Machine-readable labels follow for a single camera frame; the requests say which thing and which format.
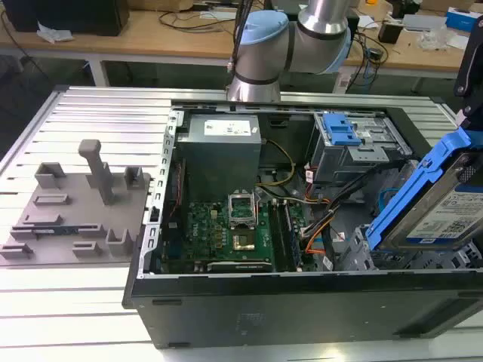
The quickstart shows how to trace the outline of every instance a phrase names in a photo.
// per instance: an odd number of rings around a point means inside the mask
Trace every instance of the hard drive label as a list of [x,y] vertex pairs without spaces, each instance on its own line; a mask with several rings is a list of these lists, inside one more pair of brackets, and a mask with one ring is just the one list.
[[448,193],[408,235],[411,243],[428,244],[458,239],[483,218],[483,193]]

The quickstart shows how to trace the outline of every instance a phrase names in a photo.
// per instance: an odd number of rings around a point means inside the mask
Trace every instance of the motherboard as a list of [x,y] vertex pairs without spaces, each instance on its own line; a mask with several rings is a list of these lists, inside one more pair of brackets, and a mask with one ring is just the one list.
[[[166,233],[162,269],[170,273],[294,271],[301,263],[299,204],[190,202],[184,227]],[[254,217],[254,225],[233,223]]]

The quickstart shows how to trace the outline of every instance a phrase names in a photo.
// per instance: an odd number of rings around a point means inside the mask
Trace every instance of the table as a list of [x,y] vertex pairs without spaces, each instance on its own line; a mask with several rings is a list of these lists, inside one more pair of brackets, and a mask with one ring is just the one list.
[[[369,6],[361,2],[358,7],[359,13],[371,15],[376,20],[382,20],[390,9],[391,5],[384,0],[379,1],[378,6]],[[95,85],[100,87],[109,86],[104,62],[110,60],[226,66],[232,52],[232,36],[228,32],[186,34],[160,25],[158,16],[159,14],[154,11],[132,11],[128,25],[118,37],[74,34],[74,41],[56,44],[42,40],[35,33],[16,32],[11,24],[9,30],[33,57],[88,61]],[[183,25],[199,25],[212,21],[196,17],[184,22]],[[232,23],[225,23],[224,26],[228,31],[232,31]],[[376,30],[365,32],[369,36],[377,37]],[[463,51],[450,48],[437,52],[438,56],[435,57],[435,52],[417,47],[416,37],[414,33],[403,32],[397,44],[388,44],[386,47],[390,52],[389,59],[379,73],[425,78],[456,78]],[[0,29],[0,54],[23,56],[3,28]],[[358,44],[354,44],[340,70],[334,92],[345,93],[344,81],[346,85],[347,77],[357,70],[361,60],[361,49]]]
[[[454,113],[428,97],[282,93],[282,101],[400,106],[433,146],[455,128]],[[224,100],[221,90],[71,87],[49,96],[0,162],[0,243],[28,201],[38,163],[86,172],[78,142],[98,137],[112,172],[158,163],[171,100]],[[128,266],[0,269],[0,360],[446,360],[483,359],[483,313],[431,340],[157,351],[135,311],[121,307]]]

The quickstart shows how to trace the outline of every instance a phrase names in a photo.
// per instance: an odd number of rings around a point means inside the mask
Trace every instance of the aluminum extrusion table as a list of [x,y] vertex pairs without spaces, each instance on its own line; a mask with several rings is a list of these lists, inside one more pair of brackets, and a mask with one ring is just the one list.
[[[171,100],[223,100],[217,90],[71,87],[54,92],[0,163],[0,243],[35,188],[38,164],[86,172],[78,142],[96,137],[111,171],[155,172]],[[282,94],[282,100],[402,107],[434,145],[454,113],[423,97]],[[388,361],[483,360],[483,313],[430,340],[158,351],[135,311],[121,307],[128,266],[0,269],[0,360]]]

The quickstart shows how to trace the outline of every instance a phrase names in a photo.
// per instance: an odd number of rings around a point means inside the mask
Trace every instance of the cardboard box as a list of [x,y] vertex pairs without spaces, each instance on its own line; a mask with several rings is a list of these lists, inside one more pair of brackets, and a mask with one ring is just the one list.
[[132,10],[181,11],[193,6],[193,0],[128,0]]
[[448,11],[448,8],[469,10],[475,0],[423,0],[421,9],[433,11]]
[[446,13],[446,26],[448,28],[454,28],[463,30],[464,32],[471,32],[476,20],[481,16],[480,13],[460,13],[458,9],[449,8]]

